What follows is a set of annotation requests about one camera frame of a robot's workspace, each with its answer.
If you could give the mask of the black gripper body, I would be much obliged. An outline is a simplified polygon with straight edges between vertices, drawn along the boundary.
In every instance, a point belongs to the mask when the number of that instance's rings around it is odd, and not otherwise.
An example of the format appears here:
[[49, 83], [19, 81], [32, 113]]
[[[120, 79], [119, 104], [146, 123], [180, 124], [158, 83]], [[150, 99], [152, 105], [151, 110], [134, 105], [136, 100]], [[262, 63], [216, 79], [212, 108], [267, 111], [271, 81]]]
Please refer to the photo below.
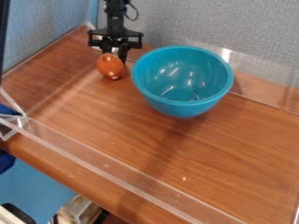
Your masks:
[[128, 48], [140, 49], [143, 47], [144, 34], [124, 28], [120, 31], [110, 32], [107, 28], [88, 30], [88, 46], [103, 48], [104, 44], [112, 47], [120, 47], [123, 44]]

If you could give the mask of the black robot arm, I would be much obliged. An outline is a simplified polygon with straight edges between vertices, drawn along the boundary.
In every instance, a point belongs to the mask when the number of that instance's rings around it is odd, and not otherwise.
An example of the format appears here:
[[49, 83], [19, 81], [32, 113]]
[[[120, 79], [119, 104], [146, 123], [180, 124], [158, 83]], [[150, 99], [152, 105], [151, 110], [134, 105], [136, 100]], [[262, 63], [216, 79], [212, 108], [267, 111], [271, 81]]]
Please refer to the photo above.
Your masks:
[[124, 26], [124, 18], [136, 21], [139, 16], [131, 18], [127, 15], [127, 6], [132, 5], [131, 0], [104, 0], [107, 3], [104, 12], [107, 13], [107, 27], [88, 30], [88, 46], [98, 47], [103, 53], [112, 53], [112, 48], [118, 49], [118, 57], [127, 62], [127, 53], [131, 49], [143, 48], [143, 36], [139, 31], [128, 30]]

